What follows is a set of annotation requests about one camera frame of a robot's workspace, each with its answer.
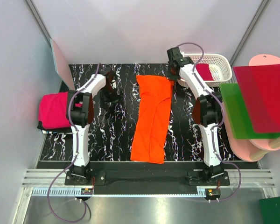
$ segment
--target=red cutting board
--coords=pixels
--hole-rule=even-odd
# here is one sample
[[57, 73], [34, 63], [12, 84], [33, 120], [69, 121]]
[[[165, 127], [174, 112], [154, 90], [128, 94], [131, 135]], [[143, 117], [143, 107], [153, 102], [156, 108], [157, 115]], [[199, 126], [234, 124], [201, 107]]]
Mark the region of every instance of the red cutting board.
[[280, 64], [233, 70], [254, 131], [280, 132]]

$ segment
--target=pink board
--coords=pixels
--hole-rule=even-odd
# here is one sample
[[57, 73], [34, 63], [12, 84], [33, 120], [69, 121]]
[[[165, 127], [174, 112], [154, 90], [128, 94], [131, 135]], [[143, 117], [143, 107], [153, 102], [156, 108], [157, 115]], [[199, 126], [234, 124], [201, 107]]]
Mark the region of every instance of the pink board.
[[249, 66], [280, 64], [280, 58], [274, 55], [256, 55], [249, 61]]
[[280, 149], [280, 146], [278, 148], [269, 147], [269, 142], [271, 141], [270, 139], [249, 139], [249, 140], [253, 145], [265, 151], [276, 151]]
[[61, 50], [57, 46], [54, 40], [51, 39], [51, 47], [53, 52], [53, 58], [55, 63], [55, 70], [60, 76], [60, 78], [64, 81], [64, 83], [68, 86], [70, 90], [75, 90], [75, 85], [73, 81], [73, 77], [70, 72], [69, 64], [67, 63], [65, 57], [63, 56]]

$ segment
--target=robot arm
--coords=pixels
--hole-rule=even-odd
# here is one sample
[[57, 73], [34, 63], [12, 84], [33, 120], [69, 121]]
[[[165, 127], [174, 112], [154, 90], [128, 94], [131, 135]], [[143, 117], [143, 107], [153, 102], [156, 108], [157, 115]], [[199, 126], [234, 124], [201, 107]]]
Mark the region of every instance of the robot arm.
[[[208, 93], [213, 92], [213, 90], [204, 82], [196, 69], [193, 72], [193, 61], [190, 57], [183, 57], [178, 47], [169, 49], [167, 53], [169, 57], [168, 78], [171, 80], [184, 79], [196, 99], [193, 119], [199, 125], [203, 138], [203, 161], [207, 165], [204, 175], [206, 179], [221, 176], [224, 170], [221, 167], [221, 161], [215, 154], [216, 152], [220, 156], [218, 140], [213, 145], [212, 132], [214, 132], [214, 136], [217, 136], [216, 126], [222, 114], [220, 106]], [[222, 99], [219, 92], [214, 94], [219, 99]]]
[[88, 165], [89, 165], [89, 156], [88, 156], [88, 130], [90, 123], [93, 121], [94, 111], [93, 111], [93, 97], [98, 94], [101, 90], [101, 104], [106, 102], [116, 102], [118, 96], [116, 93], [116, 75], [111, 69], [106, 69], [101, 71], [100, 74], [97, 74], [95, 78], [91, 79], [85, 83], [81, 88], [76, 91], [69, 91], [68, 93], [68, 102], [67, 102], [67, 111], [70, 104], [70, 99], [72, 96], [79, 90], [83, 89], [74, 99], [73, 104], [71, 105], [70, 116], [73, 123], [75, 124], [78, 131], [72, 126], [73, 132], [73, 158], [72, 162], [76, 156], [76, 147], [77, 147], [77, 138], [78, 134], [79, 149], [77, 159], [74, 162], [74, 165], [70, 168], [70, 174], [75, 176], [80, 176], [86, 179], [89, 179]]

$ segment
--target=white wall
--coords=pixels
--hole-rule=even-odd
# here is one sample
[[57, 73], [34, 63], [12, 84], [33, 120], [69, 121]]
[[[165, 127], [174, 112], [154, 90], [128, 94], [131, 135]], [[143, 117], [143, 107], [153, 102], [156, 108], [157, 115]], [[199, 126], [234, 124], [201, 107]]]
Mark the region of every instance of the white wall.
[[0, 224], [11, 222], [26, 169], [40, 152], [40, 99], [59, 84], [51, 51], [24, 1], [0, 0]]
[[[280, 0], [273, 0], [261, 17], [250, 36], [235, 66], [246, 66], [258, 54], [271, 54], [280, 57]], [[280, 195], [280, 151], [271, 152], [261, 160], [264, 168], [272, 172]]]
[[33, 1], [69, 63], [166, 63], [166, 50], [182, 42], [230, 59], [261, 2]]

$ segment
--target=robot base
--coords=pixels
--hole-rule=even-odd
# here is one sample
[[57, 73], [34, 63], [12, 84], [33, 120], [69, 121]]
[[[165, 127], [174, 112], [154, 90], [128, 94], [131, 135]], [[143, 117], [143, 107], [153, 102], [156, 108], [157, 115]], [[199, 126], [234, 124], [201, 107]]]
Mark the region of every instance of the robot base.
[[106, 177], [105, 171], [91, 171], [89, 167], [86, 167], [83, 176], [75, 175], [73, 171], [68, 171], [66, 173], [64, 184], [74, 185], [74, 186], [95, 184], [96, 186], [102, 186], [105, 184], [105, 177]]
[[190, 186], [214, 186], [218, 185], [218, 181], [220, 181], [220, 186], [230, 186], [229, 176], [226, 171], [221, 176], [217, 176], [214, 178], [210, 178], [209, 180], [205, 180], [203, 177], [203, 171], [189, 171], [188, 179]]

